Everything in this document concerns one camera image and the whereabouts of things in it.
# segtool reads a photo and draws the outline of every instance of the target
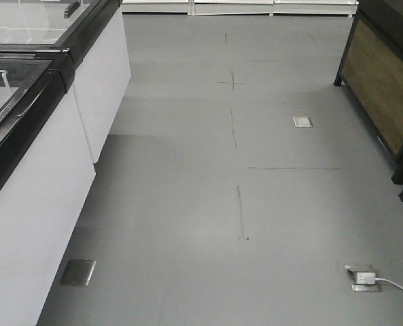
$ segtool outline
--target floor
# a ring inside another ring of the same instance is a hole
[[[397,325],[393,167],[332,85],[350,18],[125,16],[133,78],[39,326]],[[295,128],[308,115],[313,128]],[[68,259],[90,286],[59,285]]]

